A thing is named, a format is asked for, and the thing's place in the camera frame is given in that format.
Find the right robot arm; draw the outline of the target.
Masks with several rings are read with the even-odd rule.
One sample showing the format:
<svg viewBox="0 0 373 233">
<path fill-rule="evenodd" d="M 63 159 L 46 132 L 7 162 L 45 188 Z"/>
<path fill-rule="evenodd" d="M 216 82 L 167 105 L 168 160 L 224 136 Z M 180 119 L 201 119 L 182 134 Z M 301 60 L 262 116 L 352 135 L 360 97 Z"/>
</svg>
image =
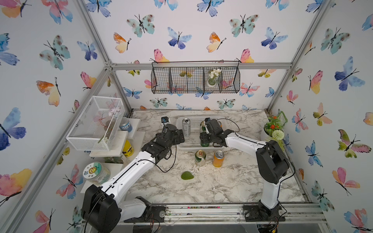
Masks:
<svg viewBox="0 0 373 233">
<path fill-rule="evenodd" d="M 224 130 L 216 119 L 205 119 L 206 131 L 200 133 L 203 143 L 213 143 L 220 147 L 234 148 L 247 154 L 255 154 L 258 170 L 264 179 L 262 196 L 257 205 L 243 207 L 246 222 L 281 222 L 285 221 L 285 209 L 278 200 L 281 182 L 289 170 L 287 161 L 278 142 L 254 140 L 239 135 L 237 132 Z"/>
</svg>

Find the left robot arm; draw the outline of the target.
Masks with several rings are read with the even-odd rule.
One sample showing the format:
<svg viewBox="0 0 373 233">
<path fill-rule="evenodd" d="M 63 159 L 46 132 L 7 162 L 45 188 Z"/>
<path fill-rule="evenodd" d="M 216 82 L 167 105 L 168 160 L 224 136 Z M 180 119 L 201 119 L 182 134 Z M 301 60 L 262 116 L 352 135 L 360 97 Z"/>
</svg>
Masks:
<svg viewBox="0 0 373 233">
<path fill-rule="evenodd" d="M 100 186 L 91 185 L 85 191 L 82 207 L 86 224 L 99 233 L 109 233 L 121 221 L 142 217 L 151 206 L 145 199 L 122 199 L 139 178 L 165 159 L 172 146 L 184 141 L 183 130 L 165 123 L 162 131 L 146 143 L 124 169 Z"/>
</svg>

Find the orange juice can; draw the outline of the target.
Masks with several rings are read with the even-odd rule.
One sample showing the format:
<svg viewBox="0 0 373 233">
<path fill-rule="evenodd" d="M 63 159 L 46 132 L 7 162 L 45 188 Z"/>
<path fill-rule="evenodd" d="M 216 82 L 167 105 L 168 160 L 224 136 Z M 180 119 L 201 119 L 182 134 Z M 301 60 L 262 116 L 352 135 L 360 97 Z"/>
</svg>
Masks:
<svg viewBox="0 0 373 233">
<path fill-rule="evenodd" d="M 220 168 L 224 162 L 224 153 L 221 150 L 214 152 L 213 166 Z"/>
</svg>

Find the silver tall drink can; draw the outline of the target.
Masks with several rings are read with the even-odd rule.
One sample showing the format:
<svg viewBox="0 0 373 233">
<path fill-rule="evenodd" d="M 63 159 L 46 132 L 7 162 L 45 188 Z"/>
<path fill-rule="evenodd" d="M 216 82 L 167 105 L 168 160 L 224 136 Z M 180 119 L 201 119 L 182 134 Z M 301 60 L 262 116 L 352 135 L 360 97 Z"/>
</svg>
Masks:
<svg viewBox="0 0 373 233">
<path fill-rule="evenodd" d="M 184 136 L 189 137 L 190 129 L 191 129 L 191 121 L 189 118 L 184 118 L 182 120 L 182 128 L 183 128 Z"/>
</svg>

